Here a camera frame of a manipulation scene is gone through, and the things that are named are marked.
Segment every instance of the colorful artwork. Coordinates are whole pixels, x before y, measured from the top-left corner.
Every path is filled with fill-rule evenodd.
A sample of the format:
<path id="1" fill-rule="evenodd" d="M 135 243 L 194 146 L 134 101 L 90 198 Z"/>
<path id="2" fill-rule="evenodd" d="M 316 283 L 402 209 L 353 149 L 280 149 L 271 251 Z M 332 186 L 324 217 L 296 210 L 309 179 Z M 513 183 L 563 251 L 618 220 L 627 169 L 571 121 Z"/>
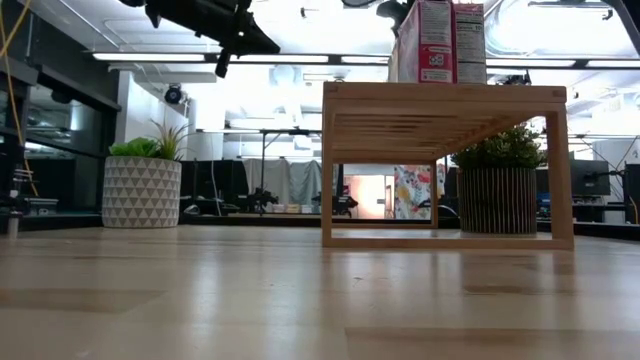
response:
<path id="1" fill-rule="evenodd" d="M 444 193 L 444 166 L 438 165 L 438 196 Z M 430 219 L 431 171 L 429 166 L 394 167 L 396 219 Z"/>

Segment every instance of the green plant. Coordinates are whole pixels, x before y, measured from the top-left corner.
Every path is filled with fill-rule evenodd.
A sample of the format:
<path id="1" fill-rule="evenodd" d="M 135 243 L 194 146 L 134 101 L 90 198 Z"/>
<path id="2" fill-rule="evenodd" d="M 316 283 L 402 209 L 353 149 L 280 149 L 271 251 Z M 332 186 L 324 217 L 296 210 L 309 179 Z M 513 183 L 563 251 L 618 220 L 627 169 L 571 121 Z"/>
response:
<path id="1" fill-rule="evenodd" d="M 109 148 L 109 152 L 113 156 L 156 157 L 158 141 L 140 137 L 128 143 L 113 144 Z"/>
<path id="2" fill-rule="evenodd" d="M 518 125 L 454 154 L 451 159 L 462 170 L 535 169 L 546 163 L 546 153 L 535 142 L 539 136 L 526 125 Z"/>
<path id="3" fill-rule="evenodd" d="M 158 142 L 157 156 L 160 159 L 180 161 L 182 155 L 178 155 L 178 152 L 182 150 L 180 142 L 188 136 L 186 133 L 189 125 L 183 125 L 181 127 L 167 126 L 166 124 L 159 124 L 153 120 L 152 123 L 156 125 L 160 131 L 160 136 L 156 138 Z"/>

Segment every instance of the wooden table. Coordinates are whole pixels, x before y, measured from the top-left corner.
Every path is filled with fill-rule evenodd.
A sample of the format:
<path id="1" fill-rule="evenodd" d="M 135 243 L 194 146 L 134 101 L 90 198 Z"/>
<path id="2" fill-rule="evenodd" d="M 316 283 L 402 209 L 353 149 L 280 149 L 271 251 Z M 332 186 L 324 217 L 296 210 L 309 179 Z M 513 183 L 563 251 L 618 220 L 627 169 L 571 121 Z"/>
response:
<path id="1" fill-rule="evenodd" d="M 422 239 L 415 234 L 405 238 L 334 236 L 332 229 L 341 226 L 331 219 L 331 191 L 322 191 L 323 246 L 573 249 L 566 101 L 563 87 L 325 83 L 323 189 L 333 187 L 334 164 L 430 165 L 435 169 L 440 158 L 533 117 L 545 117 L 552 236 L 486 235 L 479 239 L 461 233 L 453 239 L 438 236 L 437 230 L 425 230 Z M 437 193 L 435 181 L 431 193 Z M 425 228 L 438 227 L 435 197 L 432 214 Z"/>

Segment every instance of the white geometric planter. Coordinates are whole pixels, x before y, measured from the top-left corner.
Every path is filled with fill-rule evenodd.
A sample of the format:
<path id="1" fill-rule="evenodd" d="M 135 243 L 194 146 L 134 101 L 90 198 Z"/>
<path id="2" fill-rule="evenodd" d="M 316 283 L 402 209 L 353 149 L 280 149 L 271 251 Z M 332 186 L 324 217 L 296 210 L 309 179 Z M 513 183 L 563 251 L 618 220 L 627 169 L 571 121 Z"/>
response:
<path id="1" fill-rule="evenodd" d="M 108 157 L 102 223 L 111 228 L 178 225 L 182 164 L 134 156 Z"/>

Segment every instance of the plant pot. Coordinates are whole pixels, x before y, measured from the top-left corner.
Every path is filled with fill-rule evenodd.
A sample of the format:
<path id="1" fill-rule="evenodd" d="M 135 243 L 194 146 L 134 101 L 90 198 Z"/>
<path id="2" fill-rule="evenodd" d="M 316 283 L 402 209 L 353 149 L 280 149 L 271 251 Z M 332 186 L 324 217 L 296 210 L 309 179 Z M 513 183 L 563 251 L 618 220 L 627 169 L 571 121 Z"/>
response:
<path id="1" fill-rule="evenodd" d="M 536 232 L 535 169 L 477 169 L 460 172 L 462 231 L 491 234 Z"/>
<path id="2" fill-rule="evenodd" d="M 102 223 L 111 228 L 168 228 L 180 216 L 179 162 L 133 156 L 108 157 Z"/>

